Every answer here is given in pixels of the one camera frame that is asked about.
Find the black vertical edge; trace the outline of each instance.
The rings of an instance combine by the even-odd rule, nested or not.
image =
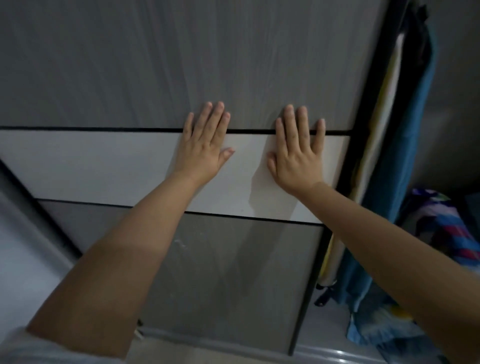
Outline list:
[[[44,221],[52,228],[52,230],[60,237],[63,248],[67,249],[75,258],[79,259],[82,256],[82,252],[73,244],[71,239],[65,234],[65,232],[58,226],[55,220],[48,214],[48,212],[40,205],[40,203],[30,194],[25,186],[18,180],[18,178],[12,173],[2,160],[0,160],[0,171],[12,183],[20,192],[22,197],[26,199],[33,210],[38,213]]]
[[[336,190],[345,196],[350,193],[352,173],[355,171],[359,156],[362,155],[367,144],[369,135],[368,122],[373,115],[373,110],[375,109],[375,104],[378,95],[380,94],[380,89],[382,88],[382,83],[387,72],[391,55],[395,48],[396,39],[402,25],[407,3],[408,0],[390,0],[385,12],[384,22],[380,30],[377,46],[365,81],[365,86],[357,110],[357,116],[352,129],[352,136],[350,137],[342,171],[336,187]],[[325,228],[322,237],[320,238],[312,272],[303,296],[292,340],[288,349],[288,354],[290,356],[292,356],[295,351],[300,328],[305,319],[331,236],[332,232]]]

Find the black strip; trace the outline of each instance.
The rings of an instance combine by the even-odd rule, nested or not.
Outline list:
[[[63,242],[63,247],[68,249],[70,253],[77,259],[82,256],[82,252],[75,246],[70,238],[63,232],[54,219],[48,214],[48,212],[38,203],[36,199],[30,194],[30,192],[24,187],[24,185],[18,180],[18,178],[12,173],[12,171],[0,160],[0,171],[5,177],[12,183],[25,198],[30,206],[37,212],[45,222],[59,235]]]
[[[133,207],[133,206],[126,206],[126,205],[102,204],[102,203],[99,203],[99,202],[55,200],[55,199],[51,199],[51,198],[38,198],[37,201],[63,202],[63,203],[73,204],[73,205],[108,206],[108,207],[119,207],[119,208],[132,208]],[[324,226],[324,224],[322,224],[320,222],[316,223],[316,222],[305,222],[305,221],[278,220],[278,219],[275,219],[275,218],[250,218],[250,217],[247,217],[247,216],[211,214],[211,213],[208,213],[208,212],[185,211],[185,214],[217,216],[217,217],[220,217],[220,218],[239,218],[239,219],[243,219],[243,220],[283,222],[283,223],[287,223],[287,224],[298,224],[298,225]]]
[[[370,65],[359,108],[357,110],[357,117],[355,119],[355,124],[353,125],[352,137],[348,144],[347,154],[345,155],[345,161],[336,187],[336,190],[345,196],[350,194],[352,173],[356,170],[359,158],[361,158],[367,144],[369,135],[368,122],[372,117],[378,95],[380,94],[380,89],[382,88],[382,83],[385,78],[388,63],[395,48],[396,38],[402,25],[402,19],[405,14],[405,9],[407,8],[407,3],[408,0],[390,0],[385,13],[382,29],[378,37],[377,46],[373,54],[372,63]],[[331,234],[330,231],[324,231],[322,238],[320,239],[315,262],[303,296],[297,323],[288,350],[289,355],[293,355],[295,346],[297,345],[300,328],[307,313],[320,269],[322,268],[323,259],[328,248]]]
[[[181,133],[181,128],[84,128],[69,126],[0,126],[0,130],[32,130],[49,132],[124,132],[124,133]],[[227,134],[273,135],[275,129],[227,129]],[[350,136],[351,130],[327,130],[326,135]]]

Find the gray shirt sleeve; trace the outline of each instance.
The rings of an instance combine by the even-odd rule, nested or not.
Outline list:
[[[125,364],[123,360],[72,352],[19,328],[0,344],[0,364]]]

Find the forearm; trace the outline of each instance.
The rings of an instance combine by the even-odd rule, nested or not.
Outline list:
[[[450,357],[478,337],[480,280],[471,272],[323,183],[299,199]]]
[[[124,357],[140,309],[195,187],[172,176],[95,243],[28,326],[69,349]]]

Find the person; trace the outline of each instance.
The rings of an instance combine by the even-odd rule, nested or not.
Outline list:
[[[222,150],[230,114],[222,102],[212,108],[206,104],[195,126],[193,114],[188,115],[172,174],[82,256],[28,324],[28,339],[4,343],[3,361],[16,355],[22,363],[88,362],[78,357],[86,354],[96,363],[125,358],[183,212],[234,153]],[[311,140],[307,109],[300,107],[297,116],[288,105],[283,119],[276,120],[276,152],[267,157],[275,182],[345,243],[453,363],[476,362],[480,279],[327,186],[322,176],[325,122],[318,121]],[[22,345],[25,340],[58,345],[45,354],[38,342]]]

